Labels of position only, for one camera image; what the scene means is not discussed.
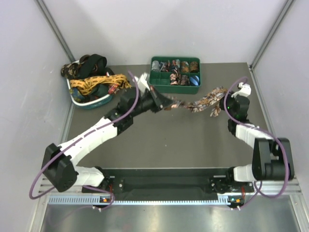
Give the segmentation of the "brown floral tie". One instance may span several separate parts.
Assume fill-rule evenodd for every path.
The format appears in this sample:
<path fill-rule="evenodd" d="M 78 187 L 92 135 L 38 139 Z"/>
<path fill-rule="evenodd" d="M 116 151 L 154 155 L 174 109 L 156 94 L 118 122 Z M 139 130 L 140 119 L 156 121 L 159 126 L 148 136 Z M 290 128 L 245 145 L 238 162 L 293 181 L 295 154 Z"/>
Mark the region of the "brown floral tie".
<path fill-rule="evenodd" d="M 207 93 L 204 97 L 197 101 L 186 102 L 178 100 L 175 97 L 167 95 L 167 97 L 173 100 L 173 104 L 164 110 L 172 109 L 187 109 L 192 113 L 198 113 L 212 107 L 210 117 L 217 117 L 220 112 L 220 101 L 225 97 L 227 89 L 224 87 L 216 87 L 211 92 Z"/>

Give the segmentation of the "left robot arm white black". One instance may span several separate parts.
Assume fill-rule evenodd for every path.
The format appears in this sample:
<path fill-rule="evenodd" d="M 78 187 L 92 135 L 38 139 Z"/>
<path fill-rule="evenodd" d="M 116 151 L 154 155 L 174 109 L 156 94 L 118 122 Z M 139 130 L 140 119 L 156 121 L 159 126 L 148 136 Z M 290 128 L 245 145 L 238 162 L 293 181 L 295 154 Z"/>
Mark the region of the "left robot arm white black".
<path fill-rule="evenodd" d="M 109 179 L 100 167 L 86 168 L 78 163 L 104 142 L 115 138 L 133 124 L 133 118 L 144 112 L 157 113 L 173 105 L 173 100 L 150 87 L 143 94 L 135 87 L 127 89 L 115 108 L 103 116 L 94 126 L 79 136 L 60 145 L 50 144 L 44 153 L 44 176 L 58 192 L 73 186 L 92 186 L 106 191 Z"/>

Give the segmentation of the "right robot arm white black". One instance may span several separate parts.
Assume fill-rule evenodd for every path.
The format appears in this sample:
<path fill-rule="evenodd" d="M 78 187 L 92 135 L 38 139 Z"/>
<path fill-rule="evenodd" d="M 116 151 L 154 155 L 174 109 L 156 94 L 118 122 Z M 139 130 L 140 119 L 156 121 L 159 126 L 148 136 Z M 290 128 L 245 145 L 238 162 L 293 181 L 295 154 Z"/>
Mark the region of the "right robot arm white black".
<path fill-rule="evenodd" d="M 229 116 L 228 130 L 253 149 L 251 164 L 229 169 L 225 185 L 230 191 L 237 191 L 243 182 L 283 181 L 286 176 L 292 180 L 295 175 L 290 141 L 275 139 L 253 125 L 247 118 L 249 105 L 247 97 L 230 93 L 220 100 L 220 108 Z"/>

